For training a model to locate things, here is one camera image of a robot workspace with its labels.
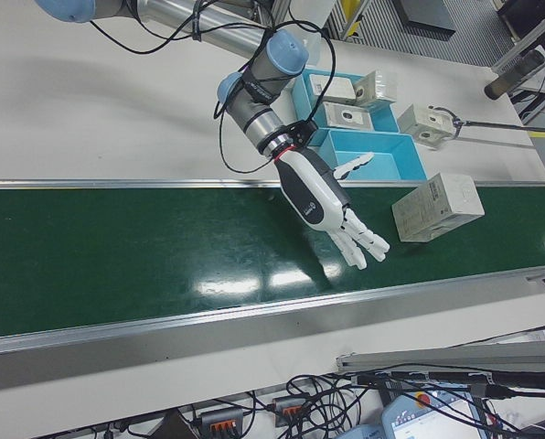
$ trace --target blue joint cap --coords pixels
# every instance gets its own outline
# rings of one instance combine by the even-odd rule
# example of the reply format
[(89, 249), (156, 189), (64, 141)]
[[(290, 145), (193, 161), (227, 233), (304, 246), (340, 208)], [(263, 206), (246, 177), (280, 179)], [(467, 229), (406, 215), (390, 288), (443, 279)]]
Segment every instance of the blue joint cap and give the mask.
[(228, 95), (240, 80), (242, 74), (239, 71), (234, 71), (223, 80), (218, 86), (218, 101), (224, 103), (228, 99)]
[(35, 0), (57, 20), (86, 23), (96, 15), (96, 0)]
[(284, 29), (269, 39), (266, 53), (274, 67), (290, 76), (300, 74), (309, 59), (309, 52), (303, 43)]

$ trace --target blue tray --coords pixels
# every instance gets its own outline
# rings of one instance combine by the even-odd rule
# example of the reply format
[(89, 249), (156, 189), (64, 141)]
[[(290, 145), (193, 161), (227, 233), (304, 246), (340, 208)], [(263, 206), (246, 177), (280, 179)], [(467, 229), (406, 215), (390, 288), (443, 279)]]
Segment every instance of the blue tray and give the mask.
[[(311, 100), (313, 99), (313, 93), (311, 90), (311, 81), (309, 80), (309, 75), (329, 75), (329, 71), (325, 70), (314, 70), (314, 69), (305, 69), (301, 76), (295, 79), (293, 86), (293, 103), (295, 112), (297, 114), (297, 119), (306, 119), (309, 116), (311, 110), (313, 110), (313, 105)], [(361, 76), (358, 75), (348, 75), (346, 73), (336, 72), (336, 76), (343, 78), (350, 78), (352, 82), (356, 82), (361, 79)], [(399, 126), (397, 125), (397, 120), (390, 109), (390, 106), (382, 108), (376, 112), (373, 112), (370, 115), (372, 119), (372, 124), (374, 125), (374, 130), (377, 132), (383, 133), (398, 133)], [(323, 113), (323, 106), (317, 111), (314, 116), (314, 121), (319, 126), (319, 130), (314, 134), (310, 146), (319, 146), (321, 145), (327, 137), (329, 131), (349, 131), (349, 130), (339, 130), (335, 128), (329, 128), (326, 123), (326, 118)]]
[(369, 152), (374, 153), (374, 158), (352, 171), (348, 180), (427, 179), (415, 143), (407, 134), (331, 130), (318, 154), (333, 168)]

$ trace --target red button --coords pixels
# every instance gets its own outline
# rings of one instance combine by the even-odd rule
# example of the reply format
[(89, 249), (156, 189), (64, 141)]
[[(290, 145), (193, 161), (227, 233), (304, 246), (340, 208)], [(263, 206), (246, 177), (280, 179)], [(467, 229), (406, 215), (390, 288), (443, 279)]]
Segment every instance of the red button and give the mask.
[(417, 405), (424, 409), (424, 404), (431, 404), (431, 398), (429, 398), (429, 395), (427, 393), (415, 393), (415, 398), (418, 399)]

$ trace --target white box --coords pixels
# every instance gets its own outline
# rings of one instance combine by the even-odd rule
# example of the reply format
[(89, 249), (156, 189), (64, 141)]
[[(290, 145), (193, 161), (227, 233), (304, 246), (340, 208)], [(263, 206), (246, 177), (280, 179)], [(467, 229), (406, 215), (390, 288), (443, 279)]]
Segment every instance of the white box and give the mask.
[(392, 205), (402, 242), (428, 242), (484, 216), (470, 176), (437, 174)]
[(364, 108), (324, 102), (327, 126), (348, 130), (374, 131), (370, 113)]
[(410, 134), (415, 142), (437, 147), (445, 138), (455, 134), (454, 121), (449, 114), (427, 107), (411, 105), (397, 120), (401, 133)]
[(375, 112), (397, 101), (397, 74), (393, 71), (374, 70), (354, 83), (356, 105)]
[[(323, 91), (329, 76), (326, 75), (309, 75), (311, 81), (311, 91), (313, 93), (313, 103), (317, 101), (317, 98)], [(356, 93), (354, 92), (354, 86), (349, 78), (341, 78), (335, 76), (331, 81), (331, 85), (327, 89), (324, 95), (324, 102), (344, 103), (350, 105), (356, 100)]]

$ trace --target green conveyor belt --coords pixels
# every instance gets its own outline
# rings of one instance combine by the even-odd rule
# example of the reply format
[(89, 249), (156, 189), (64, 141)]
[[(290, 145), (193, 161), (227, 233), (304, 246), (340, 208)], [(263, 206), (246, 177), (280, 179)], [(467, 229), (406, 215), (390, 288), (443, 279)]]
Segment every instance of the green conveyor belt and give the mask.
[(347, 190), (392, 245), (364, 271), (277, 188), (0, 190), (0, 336), (545, 266), (545, 187), (481, 187), (482, 219), (403, 244), (410, 190)]

